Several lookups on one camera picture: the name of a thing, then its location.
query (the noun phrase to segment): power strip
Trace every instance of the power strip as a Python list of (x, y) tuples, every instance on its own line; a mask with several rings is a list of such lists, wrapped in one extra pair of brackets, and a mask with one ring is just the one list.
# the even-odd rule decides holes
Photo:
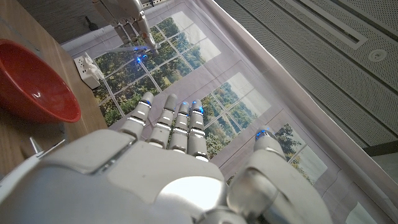
[(83, 64), (84, 57), (80, 56), (74, 59), (77, 70), (79, 71), (80, 78), (86, 83), (91, 89), (100, 86), (100, 82), (94, 78), (94, 76), (87, 74), (88, 68)]

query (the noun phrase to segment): green foliage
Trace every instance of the green foliage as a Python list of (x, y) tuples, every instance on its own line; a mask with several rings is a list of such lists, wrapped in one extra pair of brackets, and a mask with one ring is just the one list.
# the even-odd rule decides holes
[(222, 108), (211, 94), (205, 96), (200, 101), (205, 110), (203, 121), (205, 122), (205, 125), (207, 125), (212, 119), (220, 115)]
[(247, 128), (255, 119), (257, 119), (257, 115), (252, 113), (252, 111), (247, 108), (243, 102), (236, 104), (229, 112), (242, 128)]
[(224, 105), (225, 108), (229, 108), (233, 103), (239, 100), (239, 97), (231, 89), (231, 84), (229, 84), (228, 82), (222, 84), (220, 87), (215, 89), (213, 93), (216, 98)]
[(306, 178), (306, 180), (309, 181), (311, 185), (313, 185), (314, 182), (310, 179), (310, 177), (308, 176), (308, 174), (306, 174), (305, 171), (299, 166), (300, 161), (301, 161), (300, 156), (296, 156), (296, 157), (294, 158), (294, 160), (292, 161), (291, 165), (292, 165), (295, 169), (297, 169), (297, 171), (298, 171), (299, 173), (301, 173), (301, 175), (303, 175), (303, 177)]
[(188, 39), (187, 39), (186, 33), (182, 32), (179, 35), (176, 35), (175, 37), (171, 38), (170, 41), (172, 45), (179, 51), (183, 52), (184, 50), (187, 50), (188, 48), (192, 47), (193, 44), (191, 44)]
[(206, 133), (206, 145), (209, 159), (217, 155), (217, 153), (219, 153), (230, 142), (230, 138), (222, 138), (213, 133)]
[[(301, 145), (300, 142), (294, 141), (292, 138), (290, 138), (293, 136), (293, 128), (289, 124), (285, 124), (277, 133), (275, 133), (275, 136), (279, 141), (280, 146), (282, 147), (286, 159), (289, 161), (290, 158), (292, 158), (296, 153), (296, 151), (292, 147)], [(308, 174), (306, 174), (305, 171), (299, 166), (300, 161), (300, 156), (296, 156), (291, 165), (296, 168), (297, 171), (301, 173), (303, 177), (306, 178), (311, 184), (314, 184), (310, 180)]]
[(185, 52), (183, 56), (193, 69), (197, 69), (198, 67), (206, 63), (206, 60), (200, 55), (200, 46), (198, 44)]
[(112, 92), (115, 93), (143, 75), (145, 75), (145, 70), (141, 67), (141, 65), (136, 64), (135, 61), (132, 61), (117, 71), (115, 74), (108, 77), (106, 82), (108, 83)]
[(125, 90), (118, 93), (115, 98), (123, 110), (123, 113), (128, 114), (137, 106), (141, 96), (147, 91), (151, 92), (153, 95), (159, 93), (155, 84), (148, 76), (141, 78), (133, 85), (127, 87)]
[(105, 101), (99, 106), (99, 108), (101, 109), (102, 115), (104, 116), (106, 125), (108, 125), (108, 127), (122, 118), (122, 115), (112, 99)]
[(104, 81), (99, 81), (100, 86), (93, 90), (95, 100), (97, 103), (101, 103), (105, 98), (109, 96), (109, 91), (105, 86)]
[(94, 61), (104, 75), (107, 76), (132, 59), (134, 59), (132, 52), (125, 51), (105, 53), (94, 59)]
[(158, 23), (157, 26), (166, 35), (166, 37), (171, 37), (180, 32), (180, 29), (171, 17)]
[(159, 51), (159, 55), (156, 57), (153, 56), (152, 52), (150, 52), (150, 51), (147, 53), (148, 59), (143, 61), (143, 63), (145, 65), (145, 67), (147, 67), (148, 71), (151, 71), (156, 66), (164, 63), (165, 61), (167, 61), (177, 55), (176, 51), (173, 49), (173, 47), (168, 42), (164, 42), (162, 44), (161, 48), (158, 49), (158, 51)]
[(164, 36), (162, 35), (162, 33), (160, 33), (160, 31), (156, 28), (156, 26), (151, 27), (150, 32), (157, 43), (164, 40)]
[(191, 68), (181, 57), (177, 57), (154, 70), (151, 75), (154, 77), (160, 89), (165, 90), (171, 84), (180, 80), (185, 75), (188, 75), (190, 72)]
[(275, 133), (275, 136), (282, 147), (286, 159), (289, 160), (296, 153), (292, 147), (301, 145), (300, 142), (294, 141), (290, 138), (293, 136), (293, 128), (289, 124), (285, 124), (277, 133)]

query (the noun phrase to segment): ceiling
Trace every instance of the ceiling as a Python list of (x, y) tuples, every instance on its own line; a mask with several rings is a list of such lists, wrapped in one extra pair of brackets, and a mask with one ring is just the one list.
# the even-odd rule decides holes
[(398, 1), (215, 1), (357, 144), (398, 139)]

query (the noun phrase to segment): window mural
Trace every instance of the window mural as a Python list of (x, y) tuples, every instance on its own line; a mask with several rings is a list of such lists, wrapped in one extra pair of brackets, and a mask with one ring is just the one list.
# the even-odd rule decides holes
[[(147, 52), (147, 60), (137, 63), (132, 52), (110, 52), (94, 61), (105, 81), (93, 90), (106, 124), (130, 113), (146, 91), (154, 95), (188, 75), (221, 52), (183, 12), (178, 12), (150, 28), (161, 44), (159, 55)], [(213, 112), (214, 119), (220, 113)]]
[[(279, 141), (288, 163), (296, 168), (312, 185), (327, 170), (327, 166), (290, 124), (285, 124), (275, 133), (275, 136)], [(226, 181), (228, 185), (233, 178), (234, 175)]]
[(210, 159), (271, 107), (240, 72), (201, 102), (205, 110), (203, 120)]

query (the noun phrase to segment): perforated ceiling panel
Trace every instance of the perforated ceiling panel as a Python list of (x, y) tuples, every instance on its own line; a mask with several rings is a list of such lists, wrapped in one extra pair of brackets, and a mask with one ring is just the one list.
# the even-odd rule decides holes
[(354, 6), (362, 9), (385, 25), (398, 31), (398, 1), (396, 0), (347, 0)]
[[(355, 50), (342, 42), (339, 38), (322, 28), (314, 20), (311, 20), (303, 13), (299, 12), (291, 4), (284, 0), (275, 0), (277, 4), (293, 14), (297, 19), (310, 26), (315, 32), (326, 38), (327, 41), (338, 47), (344, 54), (348, 54), (354, 61), (360, 63), (366, 70), (369, 70), (374, 76), (380, 78), (387, 85), (398, 90), (398, 44), (389, 37), (383, 35), (377, 29), (371, 27), (365, 22), (361, 22), (350, 14), (342, 10), (339, 6), (326, 0), (311, 0), (324, 11), (334, 16), (339, 21), (350, 26), (355, 31), (364, 35), (367, 41)], [(387, 57), (380, 62), (372, 62), (369, 60), (369, 53), (373, 50), (384, 49), (387, 52)]]
[(319, 69), (326, 78), (398, 133), (397, 95), (342, 57), (270, 1), (237, 0), (237, 2)]
[(370, 146), (397, 139), (398, 97), (270, 1), (216, 0), (348, 134)]

